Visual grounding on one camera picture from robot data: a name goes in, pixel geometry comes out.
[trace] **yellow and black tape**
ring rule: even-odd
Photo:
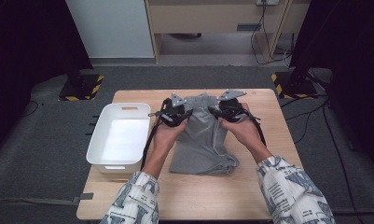
[[[308,95],[308,94],[288,94],[284,93],[282,85],[277,78],[276,74],[271,74],[271,80],[274,83],[274,86],[277,90],[277,94],[279,95],[280,99],[313,99],[316,98],[316,95]]]
[[[90,83],[91,91],[88,91],[89,94],[78,95],[77,92],[75,92],[75,93],[70,93],[69,95],[59,96],[59,100],[60,101],[92,100],[96,96],[97,92],[99,91],[100,86],[102,85],[103,78],[104,76],[97,76],[97,79],[93,80],[92,83]]]

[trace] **white cabinet panel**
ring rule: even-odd
[[[154,58],[144,0],[66,0],[90,58]]]

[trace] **gray carpet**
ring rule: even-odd
[[[274,89],[270,75],[283,67],[96,67],[104,75],[94,100],[60,102],[58,94],[66,76],[37,85],[14,131],[0,152],[0,199],[41,198],[71,201],[82,192],[90,169],[86,152],[95,122],[93,116],[110,104],[118,90],[152,89]],[[291,118],[319,106],[326,98],[299,100],[283,108]],[[280,105],[290,100],[279,99]],[[335,114],[326,115],[346,167],[355,204],[374,211],[374,164],[363,152],[348,149],[347,139]],[[306,118],[287,121],[297,141],[304,133]],[[312,113],[304,138],[296,144],[306,172],[326,196],[335,212],[353,211],[322,110]],[[374,223],[374,216],[362,216]],[[356,217],[336,216],[337,223],[360,223]],[[83,223],[76,218],[75,205],[0,204],[0,223]]]

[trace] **folded garment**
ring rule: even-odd
[[[193,109],[193,113],[177,138],[170,172],[228,174],[239,161],[224,146],[228,130],[208,110],[208,106],[218,105],[216,96],[204,93],[185,99],[185,110]]]

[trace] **power outlet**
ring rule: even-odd
[[[276,6],[279,5],[279,0],[256,0],[256,4],[259,6]]]

